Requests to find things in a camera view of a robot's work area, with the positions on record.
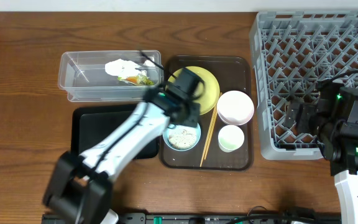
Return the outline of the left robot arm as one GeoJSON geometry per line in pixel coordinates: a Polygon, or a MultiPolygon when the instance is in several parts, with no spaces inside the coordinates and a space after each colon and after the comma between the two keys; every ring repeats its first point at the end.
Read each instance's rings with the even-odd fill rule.
{"type": "Polygon", "coordinates": [[[65,223],[117,223],[111,210],[113,183],[169,125],[196,127],[200,104],[195,95],[204,81],[183,68],[174,82],[149,88],[132,114],[110,135],[80,155],[65,152],[53,170],[42,203],[65,223]]]}

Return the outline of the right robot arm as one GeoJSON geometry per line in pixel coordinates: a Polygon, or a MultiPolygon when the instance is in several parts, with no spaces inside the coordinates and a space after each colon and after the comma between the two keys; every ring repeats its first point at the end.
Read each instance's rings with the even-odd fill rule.
{"type": "Polygon", "coordinates": [[[284,125],[316,136],[321,155],[330,163],[341,221],[358,223],[358,89],[324,80],[317,90],[316,103],[287,103],[284,125]]]}

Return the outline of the white cup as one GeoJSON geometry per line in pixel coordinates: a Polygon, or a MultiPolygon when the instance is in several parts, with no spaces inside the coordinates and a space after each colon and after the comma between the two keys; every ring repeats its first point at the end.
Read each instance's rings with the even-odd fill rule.
{"type": "Polygon", "coordinates": [[[218,145],[223,152],[232,152],[239,149],[244,141],[244,133],[238,126],[226,125],[219,130],[218,145]]]}

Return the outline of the white napkin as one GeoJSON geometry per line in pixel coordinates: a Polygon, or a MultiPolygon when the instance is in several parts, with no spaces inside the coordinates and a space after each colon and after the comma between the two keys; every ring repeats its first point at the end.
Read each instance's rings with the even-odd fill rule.
{"type": "Polygon", "coordinates": [[[133,77],[141,74],[140,65],[130,60],[117,59],[108,62],[105,66],[105,72],[112,76],[121,78],[133,77]]]}

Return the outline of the blue bowl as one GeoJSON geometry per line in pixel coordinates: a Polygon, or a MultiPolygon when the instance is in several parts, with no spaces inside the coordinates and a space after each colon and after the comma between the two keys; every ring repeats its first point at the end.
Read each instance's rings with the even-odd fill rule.
{"type": "Polygon", "coordinates": [[[174,151],[189,151],[193,149],[201,138],[201,126],[195,128],[170,124],[162,134],[165,144],[174,151]]]}

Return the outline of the pink bowl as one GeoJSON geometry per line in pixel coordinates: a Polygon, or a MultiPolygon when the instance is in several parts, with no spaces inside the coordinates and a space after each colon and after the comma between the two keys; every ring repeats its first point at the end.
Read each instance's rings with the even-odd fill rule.
{"type": "Polygon", "coordinates": [[[230,125],[241,126],[254,115],[254,104],[244,92],[232,90],[222,94],[217,102],[218,116],[230,125]]]}

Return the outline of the yellow plate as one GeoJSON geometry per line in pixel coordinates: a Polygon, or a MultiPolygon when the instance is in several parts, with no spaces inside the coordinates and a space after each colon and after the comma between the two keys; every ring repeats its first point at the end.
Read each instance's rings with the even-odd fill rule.
{"type": "Polygon", "coordinates": [[[212,110],[218,102],[221,92],[219,83],[216,77],[205,68],[197,66],[189,66],[186,68],[197,74],[204,81],[204,85],[199,84],[197,87],[195,95],[198,96],[202,93],[202,96],[195,100],[195,102],[200,104],[200,115],[206,114],[212,110]]]}

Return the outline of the yellow green snack wrapper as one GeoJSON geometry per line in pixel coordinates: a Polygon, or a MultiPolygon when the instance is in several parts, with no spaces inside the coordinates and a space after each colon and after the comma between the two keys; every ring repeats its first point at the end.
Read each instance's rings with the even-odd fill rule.
{"type": "Polygon", "coordinates": [[[119,81],[124,82],[126,84],[130,85],[137,85],[137,86],[152,86],[154,85],[154,82],[150,80],[147,76],[144,75],[137,75],[133,77],[118,77],[119,81]]]}

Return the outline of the rice and food scraps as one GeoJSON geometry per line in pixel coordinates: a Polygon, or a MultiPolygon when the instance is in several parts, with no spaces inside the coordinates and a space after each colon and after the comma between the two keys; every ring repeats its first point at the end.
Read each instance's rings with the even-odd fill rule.
{"type": "Polygon", "coordinates": [[[177,150],[187,150],[193,147],[197,140],[194,129],[176,129],[168,135],[170,145],[177,150]]]}

